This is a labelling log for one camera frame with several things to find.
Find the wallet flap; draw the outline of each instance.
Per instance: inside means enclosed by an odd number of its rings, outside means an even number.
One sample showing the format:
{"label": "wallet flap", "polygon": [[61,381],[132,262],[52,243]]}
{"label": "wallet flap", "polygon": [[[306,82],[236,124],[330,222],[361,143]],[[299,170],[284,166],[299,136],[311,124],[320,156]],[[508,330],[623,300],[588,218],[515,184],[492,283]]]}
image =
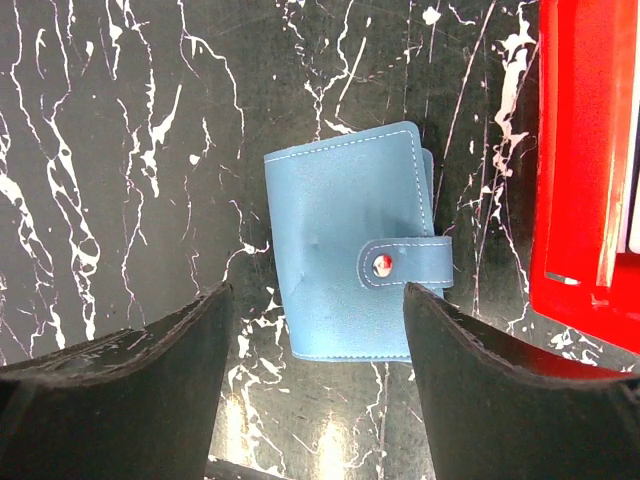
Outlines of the wallet flap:
{"label": "wallet flap", "polygon": [[[388,275],[380,277],[374,263],[380,256],[391,260]],[[407,282],[427,288],[453,286],[451,237],[386,238],[368,242],[358,255],[358,278],[363,287],[403,287]]]}

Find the blue leather card holder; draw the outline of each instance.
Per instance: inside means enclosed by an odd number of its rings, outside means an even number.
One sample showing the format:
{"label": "blue leather card holder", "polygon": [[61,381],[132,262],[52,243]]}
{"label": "blue leather card holder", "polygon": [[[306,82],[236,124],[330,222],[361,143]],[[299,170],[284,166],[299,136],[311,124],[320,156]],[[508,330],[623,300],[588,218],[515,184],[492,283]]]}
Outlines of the blue leather card holder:
{"label": "blue leather card holder", "polygon": [[[278,282],[291,349],[317,361],[409,361],[403,287],[453,285],[435,237],[433,159],[411,122],[265,156]],[[374,262],[392,261],[388,276]]]}

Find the black felt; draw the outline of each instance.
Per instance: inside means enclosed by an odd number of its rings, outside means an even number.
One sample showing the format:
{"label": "black felt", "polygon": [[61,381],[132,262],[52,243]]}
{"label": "black felt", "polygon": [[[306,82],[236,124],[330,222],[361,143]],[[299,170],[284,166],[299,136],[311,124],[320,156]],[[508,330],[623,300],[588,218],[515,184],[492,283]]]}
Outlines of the black felt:
{"label": "black felt", "polygon": [[[594,380],[557,378],[576,364],[418,285],[404,314],[438,480],[640,478],[637,378],[596,368]],[[544,362],[556,376],[533,371]]]}
{"label": "black felt", "polygon": [[202,480],[232,294],[0,371],[0,478]]}

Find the snap button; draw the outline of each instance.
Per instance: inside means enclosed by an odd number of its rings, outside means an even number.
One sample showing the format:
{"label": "snap button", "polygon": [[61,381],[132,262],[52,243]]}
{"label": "snap button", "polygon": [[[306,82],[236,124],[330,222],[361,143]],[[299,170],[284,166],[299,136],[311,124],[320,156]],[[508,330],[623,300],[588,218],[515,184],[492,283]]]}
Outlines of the snap button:
{"label": "snap button", "polygon": [[391,275],[393,260],[387,254],[378,255],[373,261],[373,273],[376,277],[385,278]]}

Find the black marble surface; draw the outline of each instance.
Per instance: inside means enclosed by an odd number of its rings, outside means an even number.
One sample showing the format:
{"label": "black marble surface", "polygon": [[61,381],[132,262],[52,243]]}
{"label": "black marble surface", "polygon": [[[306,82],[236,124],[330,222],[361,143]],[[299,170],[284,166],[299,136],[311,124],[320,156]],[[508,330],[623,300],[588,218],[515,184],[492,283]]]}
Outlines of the black marble surface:
{"label": "black marble surface", "polygon": [[0,363],[153,322],[229,279],[213,460],[434,478],[410,365],[291,357],[262,165],[408,119],[454,239],[448,300],[567,358],[635,367],[528,302],[535,1],[3,0],[0,22]]}

